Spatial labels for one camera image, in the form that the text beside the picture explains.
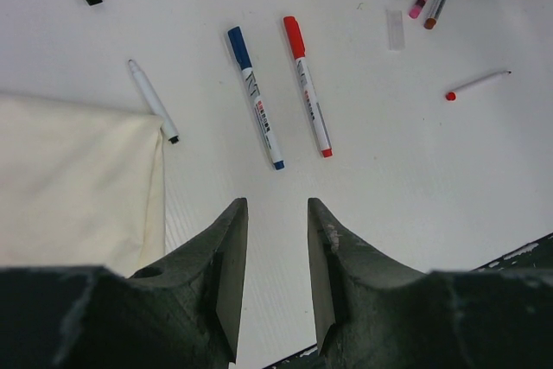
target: blue marker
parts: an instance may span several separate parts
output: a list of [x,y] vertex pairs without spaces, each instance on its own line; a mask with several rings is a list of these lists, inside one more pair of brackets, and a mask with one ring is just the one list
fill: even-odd
[[275,132],[270,125],[269,117],[267,116],[267,109],[265,108],[261,95],[259,94],[256,77],[253,75],[250,56],[248,55],[248,50],[245,47],[240,27],[237,26],[236,28],[229,30],[228,38],[231,41],[236,61],[242,70],[242,77],[244,78],[245,87],[248,90],[248,95],[250,96],[250,102],[256,116],[259,131],[261,132],[261,136],[263,137],[265,145],[269,150],[270,159],[276,170],[284,169],[283,156],[278,148]]

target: red marker cap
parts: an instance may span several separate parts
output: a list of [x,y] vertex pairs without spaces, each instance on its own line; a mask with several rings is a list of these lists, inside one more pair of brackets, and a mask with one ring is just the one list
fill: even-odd
[[294,59],[305,58],[305,45],[303,45],[300,25],[298,25],[297,20],[293,16],[286,16],[283,20]]

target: red marker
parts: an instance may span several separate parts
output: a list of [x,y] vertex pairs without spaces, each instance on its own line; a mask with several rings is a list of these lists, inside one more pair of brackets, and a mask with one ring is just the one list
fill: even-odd
[[311,124],[315,130],[317,141],[319,142],[319,149],[321,150],[323,157],[330,157],[332,155],[332,146],[330,139],[328,138],[327,126],[325,120],[322,117],[321,106],[319,100],[315,94],[315,88],[313,87],[313,81],[309,74],[308,66],[305,61],[305,45],[303,45],[302,32],[300,32],[300,26],[297,20],[293,16],[286,16],[284,18],[284,27],[288,34],[288,40],[294,60],[296,60],[297,75],[300,80],[300,84],[303,89],[303,97],[305,98],[305,105],[308,110]]

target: blue marker cap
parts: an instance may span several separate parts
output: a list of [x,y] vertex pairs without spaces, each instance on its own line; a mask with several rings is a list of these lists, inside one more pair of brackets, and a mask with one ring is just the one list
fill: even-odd
[[228,39],[231,41],[232,50],[234,51],[234,56],[236,56],[236,61],[240,65],[240,69],[251,68],[250,56],[245,47],[244,37],[239,26],[228,31]]

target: small transparent plastic piece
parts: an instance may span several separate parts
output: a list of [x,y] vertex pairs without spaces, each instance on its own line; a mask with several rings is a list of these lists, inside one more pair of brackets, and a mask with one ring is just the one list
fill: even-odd
[[401,10],[387,10],[388,39],[390,51],[405,49],[404,17]]

